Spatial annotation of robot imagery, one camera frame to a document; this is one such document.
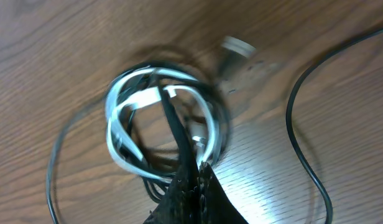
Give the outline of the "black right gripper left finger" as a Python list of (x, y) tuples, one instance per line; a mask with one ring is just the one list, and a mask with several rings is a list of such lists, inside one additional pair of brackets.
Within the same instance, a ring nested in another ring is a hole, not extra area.
[(193, 224), (200, 222), (196, 172), (180, 167), (158, 206), (143, 224)]

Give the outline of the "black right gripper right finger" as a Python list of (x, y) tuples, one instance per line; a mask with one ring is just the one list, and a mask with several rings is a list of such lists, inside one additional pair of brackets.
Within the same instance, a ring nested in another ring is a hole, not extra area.
[(247, 224), (226, 196), (209, 163), (202, 162), (198, 176), (200, 218), (204, 224)]

